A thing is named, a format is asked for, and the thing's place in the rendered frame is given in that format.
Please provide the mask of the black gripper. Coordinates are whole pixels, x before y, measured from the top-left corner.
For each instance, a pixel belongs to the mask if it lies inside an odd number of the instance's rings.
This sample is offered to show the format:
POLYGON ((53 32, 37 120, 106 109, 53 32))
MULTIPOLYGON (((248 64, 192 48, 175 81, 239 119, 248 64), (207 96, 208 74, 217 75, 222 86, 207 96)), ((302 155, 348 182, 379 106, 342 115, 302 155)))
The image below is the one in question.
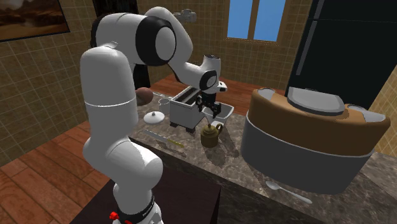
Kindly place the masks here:
POLYGON ((204 106, 208 106, 212 111, 212 117, 216 118, 216 116, 221 113, 221 104, 215 101, 216 94, 207 94, 203 91, 200 91, 195 101, 197 104, 198 112, 201 113, 204 106))

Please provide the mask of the white square bowl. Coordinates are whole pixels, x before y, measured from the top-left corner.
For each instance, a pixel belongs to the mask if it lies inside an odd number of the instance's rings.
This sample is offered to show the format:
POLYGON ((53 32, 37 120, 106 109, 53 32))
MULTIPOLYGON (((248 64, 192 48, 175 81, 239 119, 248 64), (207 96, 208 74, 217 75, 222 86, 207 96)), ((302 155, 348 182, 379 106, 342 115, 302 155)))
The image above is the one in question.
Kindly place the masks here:
POLYGON ((234 111, 234 107, 228 104, 220 103, 221 104, 221 112, 215 117, 212 117, 212 111, 210 108, 204 107, 202 112, 205 114, 205 117, 212 126, 217 126, 217 124, 225 125, 227 119, 234 111))

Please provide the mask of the white toaster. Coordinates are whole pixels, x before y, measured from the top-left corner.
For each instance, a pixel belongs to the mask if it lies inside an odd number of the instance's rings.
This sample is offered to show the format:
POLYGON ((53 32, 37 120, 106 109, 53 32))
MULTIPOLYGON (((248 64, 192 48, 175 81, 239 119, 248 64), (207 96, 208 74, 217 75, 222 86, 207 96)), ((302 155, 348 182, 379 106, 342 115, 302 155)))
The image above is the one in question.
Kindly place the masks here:
POLYGON ((187 87, 170 100, 170 126, 181 126, 187 132, 195 133, 195 127, 204 118, 203 112, 195 104, 199 93, 200 90, 187 87))

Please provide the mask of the brown teapot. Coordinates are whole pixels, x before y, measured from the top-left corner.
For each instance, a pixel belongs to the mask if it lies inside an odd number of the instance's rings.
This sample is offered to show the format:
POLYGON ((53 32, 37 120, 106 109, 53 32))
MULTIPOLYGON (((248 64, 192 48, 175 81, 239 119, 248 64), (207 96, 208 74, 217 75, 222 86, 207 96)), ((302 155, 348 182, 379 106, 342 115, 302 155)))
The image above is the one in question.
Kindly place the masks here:
POLYGON ((222 123, 217 123, 216 126, 213 126, 210 123, 205 125, 200 131, 200 142, 202 146, 206 148, 216 147, 222 130, 222 123))

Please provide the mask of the white round lid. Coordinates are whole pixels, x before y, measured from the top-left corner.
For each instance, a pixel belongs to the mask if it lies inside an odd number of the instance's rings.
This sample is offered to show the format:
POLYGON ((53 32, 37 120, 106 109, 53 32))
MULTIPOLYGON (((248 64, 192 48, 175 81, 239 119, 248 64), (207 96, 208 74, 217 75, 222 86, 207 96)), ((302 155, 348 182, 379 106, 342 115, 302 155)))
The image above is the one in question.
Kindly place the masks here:
POLYGON ((143 120, 146 124, 154 125, 161 123, 165 118, 165 115, 161 111, 152 111, 147 113, 143 120))

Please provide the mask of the brown round ball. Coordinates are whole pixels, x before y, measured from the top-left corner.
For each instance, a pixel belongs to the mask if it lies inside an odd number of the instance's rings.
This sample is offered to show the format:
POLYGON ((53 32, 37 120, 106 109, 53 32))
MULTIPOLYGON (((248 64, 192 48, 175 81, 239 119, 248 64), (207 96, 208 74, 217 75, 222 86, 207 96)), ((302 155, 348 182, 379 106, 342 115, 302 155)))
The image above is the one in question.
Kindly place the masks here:
POLYGON ((146 87, 141 87, 136 90, 136 100, 138 106, 149 104, 153 100, 153 92, 146 87))

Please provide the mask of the dark robot stand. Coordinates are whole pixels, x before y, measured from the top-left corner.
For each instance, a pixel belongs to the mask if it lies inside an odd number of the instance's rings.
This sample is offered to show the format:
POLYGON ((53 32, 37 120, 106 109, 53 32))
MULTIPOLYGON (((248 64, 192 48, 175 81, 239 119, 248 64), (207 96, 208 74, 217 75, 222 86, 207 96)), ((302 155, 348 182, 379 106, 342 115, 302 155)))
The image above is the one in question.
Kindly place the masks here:
MULTIPOLYGON (((109 180, 70 224, 112 224, 114 185, 109 180)), ((165 224, 218 224, 220 192, 217 184, 166 167, 153 189, 165 224)))

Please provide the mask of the brown and grey cooker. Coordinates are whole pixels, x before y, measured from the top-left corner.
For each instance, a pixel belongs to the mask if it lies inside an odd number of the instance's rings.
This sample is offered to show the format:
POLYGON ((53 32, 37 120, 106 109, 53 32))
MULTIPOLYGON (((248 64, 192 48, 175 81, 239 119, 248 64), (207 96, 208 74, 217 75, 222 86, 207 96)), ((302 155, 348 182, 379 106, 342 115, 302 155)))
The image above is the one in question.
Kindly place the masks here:
POLYGON ((247 164, 306 192, 342 193, 375 151, 390 119, 332 94, 291 87, 253 90, 241 155, 247 164))

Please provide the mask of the white spoon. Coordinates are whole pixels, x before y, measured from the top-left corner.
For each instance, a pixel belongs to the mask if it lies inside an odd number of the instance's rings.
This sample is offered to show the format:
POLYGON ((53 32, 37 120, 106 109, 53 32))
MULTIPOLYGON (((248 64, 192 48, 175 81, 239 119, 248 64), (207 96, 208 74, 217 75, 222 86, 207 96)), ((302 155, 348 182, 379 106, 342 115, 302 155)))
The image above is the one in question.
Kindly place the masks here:
POLYGON ((290 195, 292 195, 292 196, 298 198, 299 200, 301 200, 301 201, 303 201, 303 202, 305 202, 305 203, 307 203, 307 204, 312 204, 312 201, 311 201, 310 199, 308 199, 308 198, 306 198, 306 197, 303 197, 303 196, 301 196, 301 195, 299 195, 299 194, 296 194, 296 193, 294 193, 294 192, 291 192, 291 191, 289 191, 289 190, 287 190, 287 189, 285 189, 285 188, 279 186, 277 183, 274 183, 274 182, 271 182, 271 181, 266 181, 266 185, 267 185, 269 188, 271 188, 272 190, 283 190, 283 191, 285 191, 286 193, 289 193, 290 195))

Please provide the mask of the black refrigerator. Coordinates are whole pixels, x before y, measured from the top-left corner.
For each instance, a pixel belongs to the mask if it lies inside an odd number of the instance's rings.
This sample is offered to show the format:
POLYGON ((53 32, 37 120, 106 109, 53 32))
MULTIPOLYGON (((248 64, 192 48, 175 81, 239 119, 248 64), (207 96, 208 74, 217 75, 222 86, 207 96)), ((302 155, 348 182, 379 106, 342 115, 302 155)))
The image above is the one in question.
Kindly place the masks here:
POLYGON ((288 88, 369 109, 397 66, 397 0, 313 0, 288 88))

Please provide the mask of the grey wall fixture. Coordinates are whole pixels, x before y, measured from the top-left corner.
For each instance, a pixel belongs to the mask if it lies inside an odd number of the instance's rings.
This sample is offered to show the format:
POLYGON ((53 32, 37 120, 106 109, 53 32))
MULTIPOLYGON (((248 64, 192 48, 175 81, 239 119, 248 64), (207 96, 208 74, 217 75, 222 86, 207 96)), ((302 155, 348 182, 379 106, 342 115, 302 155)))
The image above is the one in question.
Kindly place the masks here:
POLYGON ((191 9, 183 9, 173 15, 182 23, 194 23, 197 21, 197 14, 191 9))

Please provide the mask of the window with wooden frame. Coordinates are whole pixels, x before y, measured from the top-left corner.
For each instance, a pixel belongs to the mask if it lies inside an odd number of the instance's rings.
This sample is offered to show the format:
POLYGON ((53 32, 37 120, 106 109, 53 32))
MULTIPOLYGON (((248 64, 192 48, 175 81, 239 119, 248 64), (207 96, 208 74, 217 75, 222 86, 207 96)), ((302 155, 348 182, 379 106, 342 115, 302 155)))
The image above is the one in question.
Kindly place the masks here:
POLYGON ((225 0, 227 41, 280 46, 292 0, 225 0))

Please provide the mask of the framed wall picture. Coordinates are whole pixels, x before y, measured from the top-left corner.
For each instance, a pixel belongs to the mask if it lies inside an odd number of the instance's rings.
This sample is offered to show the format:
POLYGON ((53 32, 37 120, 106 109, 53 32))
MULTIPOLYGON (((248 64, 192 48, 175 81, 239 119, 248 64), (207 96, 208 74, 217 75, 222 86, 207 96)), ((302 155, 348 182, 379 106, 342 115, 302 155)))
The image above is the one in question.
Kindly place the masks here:
POLYGON ((69 31, 59 0, 0 0, 0 42, 69 31))

